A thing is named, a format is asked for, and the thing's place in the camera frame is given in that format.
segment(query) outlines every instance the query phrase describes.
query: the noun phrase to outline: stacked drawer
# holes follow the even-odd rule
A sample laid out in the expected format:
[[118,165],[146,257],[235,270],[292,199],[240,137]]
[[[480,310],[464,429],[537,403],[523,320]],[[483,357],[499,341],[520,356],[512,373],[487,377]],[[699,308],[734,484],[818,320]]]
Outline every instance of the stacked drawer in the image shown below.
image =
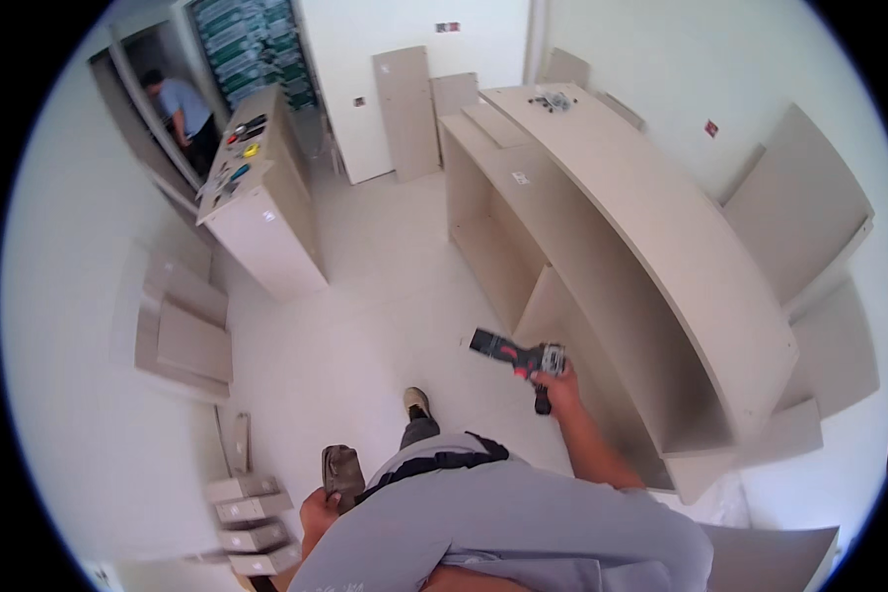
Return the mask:
[[293,503],[274,478],[245,475],[216,481],[207,486],[206,495],[224,524],[218,535],[238,574],[272,576],[299,562],[299,544],[290,545],[277,519]]

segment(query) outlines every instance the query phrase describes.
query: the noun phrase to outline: cordless drill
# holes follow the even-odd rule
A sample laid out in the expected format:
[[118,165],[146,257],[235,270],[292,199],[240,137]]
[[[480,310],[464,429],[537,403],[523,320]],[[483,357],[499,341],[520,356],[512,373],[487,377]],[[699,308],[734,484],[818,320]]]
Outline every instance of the cordless drill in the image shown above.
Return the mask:
[[558,376],[565,369],[565,348],[555,343],[541,343],[535,348],[525,349],[505,337],[477,329],[471,340],[471,349],[485,356],[508,362],[513,366],[513,373],[528,380],[536,390],[536,413],[549,415],[552,405],[546,394],[546,387],[537,385],[530,380],[533,371],[546,372]]

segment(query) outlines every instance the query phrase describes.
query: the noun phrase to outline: black hair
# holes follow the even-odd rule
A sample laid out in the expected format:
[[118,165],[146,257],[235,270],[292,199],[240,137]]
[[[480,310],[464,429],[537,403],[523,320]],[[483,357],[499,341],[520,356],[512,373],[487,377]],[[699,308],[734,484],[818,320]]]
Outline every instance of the black hair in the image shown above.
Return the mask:
[[142,76],[141,83],[142,88],[148,88],[149,86],[154,86],[155,84],[164,80],[165,77],[161,75],[161,70],[149,70]]

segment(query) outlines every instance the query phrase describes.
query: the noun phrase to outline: hand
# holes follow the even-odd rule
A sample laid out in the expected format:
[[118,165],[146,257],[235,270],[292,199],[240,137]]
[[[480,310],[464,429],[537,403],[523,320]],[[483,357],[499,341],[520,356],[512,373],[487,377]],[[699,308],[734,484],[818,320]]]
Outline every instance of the hand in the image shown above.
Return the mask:
[[326,490],[321,487],[309,494],[299,508],[299,521],[303,524],[306,537],[318,541],[326,534],[326,530],[339,519],[341,497],[342,494],[336,492],[326,499]]
[[565,369],[558,376],[536,371],[530,374],[529,378],[537,385],[546,387],[549,403],[553,405],[550,413],[556,419],[582,409],[582,401],[579,398],[579,377],[576,376],[572,360],[566,358]]

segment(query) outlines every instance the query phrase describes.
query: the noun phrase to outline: black sock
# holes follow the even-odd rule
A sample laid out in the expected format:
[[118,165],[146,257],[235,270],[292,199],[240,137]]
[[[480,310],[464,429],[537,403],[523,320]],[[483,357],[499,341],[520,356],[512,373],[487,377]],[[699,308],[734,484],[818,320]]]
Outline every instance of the black sock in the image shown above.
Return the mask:
[[410,406],[408,407],[408,419],[412,421],[428,419],[428,414],[424,412],[424,409],[418,406]]

